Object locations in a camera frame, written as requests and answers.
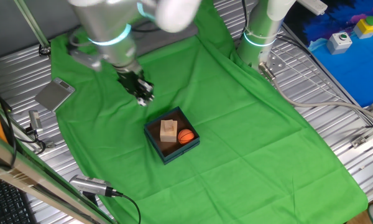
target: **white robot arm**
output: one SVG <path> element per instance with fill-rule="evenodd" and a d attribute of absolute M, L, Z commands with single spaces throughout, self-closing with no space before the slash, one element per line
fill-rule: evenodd
<path fill-rule="evenodd" d="M 146 17 L 167 32 L 180 32 L 195 18 L 201 0 L 68 0 L 90 41 L 99 52 L 91 66 L 99 70 L 99 60 L 111 63 L 119 82 L 138 103 L 152 101 L 153 84 L 145 81 L 136 60 L 136 44 L 130 34 L 132 23 Z M 91 57 L 74 50 L 70 54 L 86 64 Z"/>

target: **blue light ring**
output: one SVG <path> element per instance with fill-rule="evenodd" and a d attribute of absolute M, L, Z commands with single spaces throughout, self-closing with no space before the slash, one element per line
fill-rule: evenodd
<path fill-rule="evenodd" d="M 110 40 L 110 41 L 105 41 L 105 42 L 97 42 L 97 41 L 93 41 L 89 38 L 89 40 L 93 43 L 93 44 L 96 44 L 96 45 L 100 45 L 100 46 L 109 46 L 109 45 L 114 45 L 114 44 L 117 44 L 119 43 L 120 41 L 124 40 L 129 34 L 130 34 L 130 31 L 131 31 L 131 25 L 130 24 L 126 24 L 126 28 L 124 29 L 124 31 L 118 36 L 116 37 L 115 39 L 113 40 Z"/>
<path fill-rule="evenodd" d="M 247 35 L 246 35 L 246 33 L 243 33 L 243 35 L 244 35 L 244 38 L 248 41 L 248 43 L 250 43 L 250 44 L 252 44 L 252 45 L 255 45 L 255 46 L 258 46 L 258 47 L 267 47 L 267 46 L 270 46 L 270 45 L 272 45 L 274 42 L 275 42 L 275 40 L 274 41 L 272 41 L 271 43 L 269 43 L 269 44 L 257 44 L 257 43 L 254 43 L 253 41 L 251 41 L 249 38 L 247 38 Z"/>

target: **wooden block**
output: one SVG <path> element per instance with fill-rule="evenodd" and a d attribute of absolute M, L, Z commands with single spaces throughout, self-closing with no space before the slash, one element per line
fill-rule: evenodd
<path fill-rule="evenodd" d="M 177 142 L 177 121 L 169 120 L 172 122 L 171 131 L 165 130 L 165 120 L 160 121 L 160 141 L 161 142 Z"/>
<path fill-rule="evenodd" d="M 174 130 L 173 120 L 166 120 L 164 121 L 164 131 L 171 132 Z"/>

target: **keyboard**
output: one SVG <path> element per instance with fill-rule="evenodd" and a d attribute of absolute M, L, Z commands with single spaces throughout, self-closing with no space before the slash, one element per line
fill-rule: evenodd
<path fill-rule="evenodd" d="M 24 192 L 0 179 L 0 224 L 35 224 Z"/>

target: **yellow block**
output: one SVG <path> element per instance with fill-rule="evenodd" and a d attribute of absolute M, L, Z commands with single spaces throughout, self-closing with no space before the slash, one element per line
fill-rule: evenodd
<path fill-rule="evenodd" d="M 356 25 L 362 31 L 362 34 L 373 32 L 373 26 L 370 26 L 365 19 L 361 19 Z"/>

